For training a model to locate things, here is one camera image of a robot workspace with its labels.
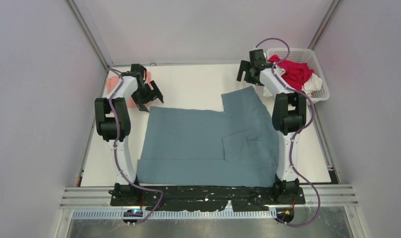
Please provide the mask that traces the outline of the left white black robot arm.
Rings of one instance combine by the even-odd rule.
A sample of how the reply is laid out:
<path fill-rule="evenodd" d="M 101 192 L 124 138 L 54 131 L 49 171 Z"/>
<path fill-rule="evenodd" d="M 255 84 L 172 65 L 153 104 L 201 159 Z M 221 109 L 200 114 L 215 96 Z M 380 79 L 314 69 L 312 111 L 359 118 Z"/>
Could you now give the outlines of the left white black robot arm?
<path fill-rule="evenodd" d="M 96 131 L 107 142 L 115 163 L 116 183 L 110 194 L 137 205 L 145 188 L 139 185 L 131 162 L 128 144 L 131 120 L 127 102 L 132 99 L 139 111 L 148 112 L 147 104 L 155 100 L 163 102 L 164 98 L 147 68 L 141 64 L 132 64 L 129 71 L 111 69 L 111 72 L 118 76 L 118 82 L 106 97 L 95 99 Z"/>

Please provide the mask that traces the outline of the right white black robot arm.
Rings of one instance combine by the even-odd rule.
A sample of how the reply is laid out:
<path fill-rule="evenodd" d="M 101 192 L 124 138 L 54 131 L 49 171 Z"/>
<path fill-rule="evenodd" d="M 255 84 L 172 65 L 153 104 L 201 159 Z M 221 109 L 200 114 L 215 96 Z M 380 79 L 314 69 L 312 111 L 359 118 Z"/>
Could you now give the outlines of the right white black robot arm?
<path fill-rule="evenodd" d="M 300 130 L 307 122 L 306 97 L 292 89 L 270 63 L 263 50 L 249 52 L 242 60 L 237 81 L 263 86 L 274 96 L 272 125 L 279 138 L 279 165 L 272 188 L 273 199 L 287 203 L 299 193 L 299 175 L 295 168 Z"/>

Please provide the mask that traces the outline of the blue grey t shirt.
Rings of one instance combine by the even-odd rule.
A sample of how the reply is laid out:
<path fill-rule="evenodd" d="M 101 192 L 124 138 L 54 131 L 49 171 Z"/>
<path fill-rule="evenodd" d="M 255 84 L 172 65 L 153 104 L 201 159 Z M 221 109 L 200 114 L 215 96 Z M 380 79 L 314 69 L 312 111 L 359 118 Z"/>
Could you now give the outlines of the blue grey t shirt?
<path fill-rule="evenodd" d="M 271 187 L 279 139 L 253 87 L 221 96 L 223 111 L 153 107 L 137 177 L 142 183 Z"/>

